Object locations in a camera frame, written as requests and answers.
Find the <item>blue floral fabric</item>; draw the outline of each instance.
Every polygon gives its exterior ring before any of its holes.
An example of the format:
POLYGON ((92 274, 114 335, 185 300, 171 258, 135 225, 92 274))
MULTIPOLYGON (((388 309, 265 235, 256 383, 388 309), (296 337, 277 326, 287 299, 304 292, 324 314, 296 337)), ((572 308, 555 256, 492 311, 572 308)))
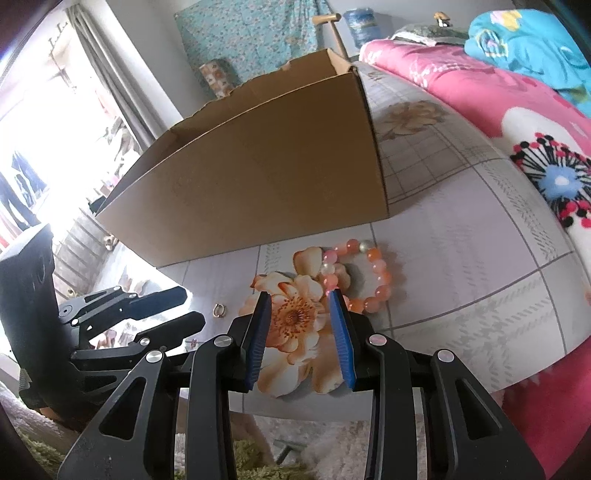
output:
POLYGON ((330 13, 326 0, 200 0, 175 15, 191 68, 218 59, 235 84, 277 70, 319 48, 314 15, 330 13))
POLYGON ((470 24, 468 55, 544 82, 591 117, 591 67, 554 15, 500 10, 470 24))

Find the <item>wooden handle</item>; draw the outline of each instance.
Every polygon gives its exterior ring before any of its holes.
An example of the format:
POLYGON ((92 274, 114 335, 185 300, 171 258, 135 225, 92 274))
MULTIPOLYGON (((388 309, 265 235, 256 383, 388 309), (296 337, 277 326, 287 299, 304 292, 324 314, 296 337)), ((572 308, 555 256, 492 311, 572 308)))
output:
POLYGON ((339 31, 336 29, 335 23, 331 22, 330 26, 333 29, 333 35, 335 36, 336 46, 339 49, 340 56, 343 57, 345 60, 348 60, 349 56, 347 55, 347 49, 345 48, 345 44, 343 44, 343 40, 340 37, 339 31))
POLYGON ((340 14, 315 15, 312 17, 312 23, 314 25, 322 25, 328 22, 338 22, 340 18, 340 14))

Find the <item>pillow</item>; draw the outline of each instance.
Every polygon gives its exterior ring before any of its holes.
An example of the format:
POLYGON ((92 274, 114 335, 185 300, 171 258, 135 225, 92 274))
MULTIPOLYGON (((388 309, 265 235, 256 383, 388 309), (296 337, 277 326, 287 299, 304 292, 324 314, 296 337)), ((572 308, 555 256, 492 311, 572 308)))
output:
POLYGON ((396 40, 397 38, 434 47, 438 43, 464 45, 469 36, 468 30, 465 28, 409 24, 396 30, 390 40, 396 40))

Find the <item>gold ring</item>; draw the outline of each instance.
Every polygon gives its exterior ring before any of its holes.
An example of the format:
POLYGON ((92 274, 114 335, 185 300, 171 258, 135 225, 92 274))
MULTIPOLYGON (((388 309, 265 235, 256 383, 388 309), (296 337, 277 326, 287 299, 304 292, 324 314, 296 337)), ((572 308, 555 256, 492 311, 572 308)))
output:
POLYGON ((216 303, 213 306, 213 316, 215 318, 222 318, 226 314, 226 306, 221 303, 216 303))

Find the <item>gray curtain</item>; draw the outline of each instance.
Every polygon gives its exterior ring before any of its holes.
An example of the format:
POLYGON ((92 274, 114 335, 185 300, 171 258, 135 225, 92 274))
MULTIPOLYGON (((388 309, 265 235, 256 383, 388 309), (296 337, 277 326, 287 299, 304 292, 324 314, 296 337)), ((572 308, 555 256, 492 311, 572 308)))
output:
POLYGON ((142 100, 136 87, 118 64, 118 59, 112 54, 90 14, 81 5, 67 8, 66 13, 100 82, 115 98, 140 148, 146 150, 164 133, 165 128, 161 121, 142 100))

